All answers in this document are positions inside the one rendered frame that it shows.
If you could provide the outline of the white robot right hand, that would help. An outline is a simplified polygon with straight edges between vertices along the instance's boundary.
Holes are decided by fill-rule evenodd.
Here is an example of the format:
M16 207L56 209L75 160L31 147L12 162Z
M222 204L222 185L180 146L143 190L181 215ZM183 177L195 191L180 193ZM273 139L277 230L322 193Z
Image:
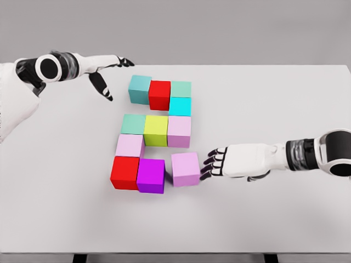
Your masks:
M246 178L248 182L270 173L268 157L275 148L266 144L234 144L215 148L207 155L200 180L211 177Z

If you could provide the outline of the cyan cube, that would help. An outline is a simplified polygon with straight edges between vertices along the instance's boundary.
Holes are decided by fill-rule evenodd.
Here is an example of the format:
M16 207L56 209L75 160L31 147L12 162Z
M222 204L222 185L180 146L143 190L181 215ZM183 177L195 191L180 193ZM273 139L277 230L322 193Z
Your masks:
M169 103L170 116L191 116L191 98L171 97Z

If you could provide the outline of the teal cube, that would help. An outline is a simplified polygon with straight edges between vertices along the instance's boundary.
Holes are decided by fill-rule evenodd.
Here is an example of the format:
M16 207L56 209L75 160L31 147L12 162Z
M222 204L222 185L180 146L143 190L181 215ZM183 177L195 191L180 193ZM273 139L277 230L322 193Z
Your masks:
M149 104L149 88L152 77L133 75L128 87L128 93L131 103Z

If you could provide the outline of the light pink cube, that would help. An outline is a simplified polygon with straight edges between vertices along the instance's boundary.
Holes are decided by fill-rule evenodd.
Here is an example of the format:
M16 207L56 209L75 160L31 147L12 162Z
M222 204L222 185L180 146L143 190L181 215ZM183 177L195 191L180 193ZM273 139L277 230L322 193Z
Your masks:
M196 152L171 155L173 186L195 186L200 182L200 166Z
M167 146L189 148L191 137L191 117L168 116Z
M120 134L115 156L143 158L145 143L143 135Z

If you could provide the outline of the red cube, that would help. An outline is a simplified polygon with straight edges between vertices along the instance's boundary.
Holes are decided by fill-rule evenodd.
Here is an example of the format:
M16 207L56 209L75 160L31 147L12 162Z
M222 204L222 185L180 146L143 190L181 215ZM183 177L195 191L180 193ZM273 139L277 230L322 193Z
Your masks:
M110 181L118 190L138 190L139 157L115 156Z
M171 95L170 81L151 80L149 87L149 105L151 110L168 111Z

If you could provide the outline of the magenta cube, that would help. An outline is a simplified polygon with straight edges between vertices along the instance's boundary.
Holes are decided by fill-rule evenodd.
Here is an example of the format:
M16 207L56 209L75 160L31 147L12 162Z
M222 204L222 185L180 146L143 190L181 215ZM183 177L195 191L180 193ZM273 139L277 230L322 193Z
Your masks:
M141 193L164 194L165 160L140 159L137 187Z

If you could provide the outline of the yellow-green cube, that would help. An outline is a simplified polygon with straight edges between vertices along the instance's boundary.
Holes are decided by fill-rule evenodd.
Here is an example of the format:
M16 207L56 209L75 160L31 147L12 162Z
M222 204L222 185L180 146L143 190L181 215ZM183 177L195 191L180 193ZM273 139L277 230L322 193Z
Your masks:
M167 147L168 117L146 115L144 141L146 146Z

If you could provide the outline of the mint green cube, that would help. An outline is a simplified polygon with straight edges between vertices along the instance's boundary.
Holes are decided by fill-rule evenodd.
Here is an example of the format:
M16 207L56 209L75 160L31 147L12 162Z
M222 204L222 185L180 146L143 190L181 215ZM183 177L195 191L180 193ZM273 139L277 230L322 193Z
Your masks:
M125 114L121 126L121 134L143 135L146 115Z
M191 82L171 81L171 97L173 98L190 98Z

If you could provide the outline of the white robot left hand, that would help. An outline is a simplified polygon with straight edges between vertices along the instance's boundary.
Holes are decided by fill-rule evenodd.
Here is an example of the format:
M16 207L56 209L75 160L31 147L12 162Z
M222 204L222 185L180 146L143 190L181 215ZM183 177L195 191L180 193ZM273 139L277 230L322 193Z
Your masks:
M105 80L99 73L101 69L109 67L133 67L135 64L127 58L117 55L96 55L88 57L88 66L86 72L89 75L89 80L96 91L109 101L113 97L107 87Z

